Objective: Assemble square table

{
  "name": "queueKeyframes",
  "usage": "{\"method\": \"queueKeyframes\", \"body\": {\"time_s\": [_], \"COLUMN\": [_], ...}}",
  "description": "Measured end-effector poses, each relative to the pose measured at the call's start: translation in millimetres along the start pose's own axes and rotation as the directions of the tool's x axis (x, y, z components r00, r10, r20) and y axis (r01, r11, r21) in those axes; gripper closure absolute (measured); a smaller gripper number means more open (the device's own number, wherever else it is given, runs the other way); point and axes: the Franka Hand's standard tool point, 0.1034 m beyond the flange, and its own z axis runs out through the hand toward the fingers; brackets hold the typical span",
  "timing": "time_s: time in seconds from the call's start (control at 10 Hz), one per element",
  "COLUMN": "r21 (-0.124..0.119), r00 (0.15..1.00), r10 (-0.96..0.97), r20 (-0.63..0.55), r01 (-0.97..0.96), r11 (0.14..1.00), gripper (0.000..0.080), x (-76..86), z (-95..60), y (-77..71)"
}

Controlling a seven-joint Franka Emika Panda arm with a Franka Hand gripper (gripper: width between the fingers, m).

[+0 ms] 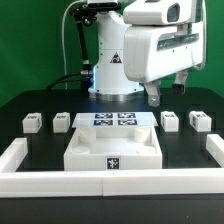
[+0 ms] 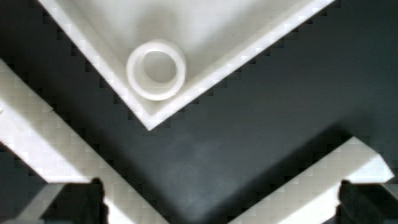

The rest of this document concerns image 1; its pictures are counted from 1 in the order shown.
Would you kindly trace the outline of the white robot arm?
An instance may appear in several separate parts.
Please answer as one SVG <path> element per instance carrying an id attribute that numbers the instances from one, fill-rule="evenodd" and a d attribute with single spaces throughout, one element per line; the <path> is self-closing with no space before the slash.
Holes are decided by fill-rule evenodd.
<path id="1" fill-rule="evenodd" d="M 162 78 L 176 76 L 172 88 L 185 92 L 189 69 L 206 62 L 205 0 L 87 0 L 97 13 L 99 60 L 94 66 L 92 97 L 123 101 L 145 91 L 160 104 Z"/>

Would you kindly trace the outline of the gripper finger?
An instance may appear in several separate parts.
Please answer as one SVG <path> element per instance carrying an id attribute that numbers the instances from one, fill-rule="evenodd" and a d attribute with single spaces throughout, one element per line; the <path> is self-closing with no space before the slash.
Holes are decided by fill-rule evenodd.
<path id="1" fill-rule="evenodd" d="M 144 85 L 146 92 L 148 94 L 148 104 L 150 106 L 160 105 L 160 82 L 158 80 L 146 83 Z"/>
<path id="2" fill-rule="evenodd" d="M 185 93 L 185 84 L 188 78 L 188 71 L 180 71 L 176 73 L 175 81 L 172 85 L 173 92 L 175 94 L 184 94 Z"/>

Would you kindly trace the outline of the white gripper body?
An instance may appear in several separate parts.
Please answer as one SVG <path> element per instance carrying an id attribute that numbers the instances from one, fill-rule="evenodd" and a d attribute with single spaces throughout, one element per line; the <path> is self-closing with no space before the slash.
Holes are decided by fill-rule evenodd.
<path id="1" fill-rule="evenodd" d="M 203 23 L 180 35 L 176 26 L 131 26 L 124 36 L 124 72 L 149 83 L 202 63 Z"/>

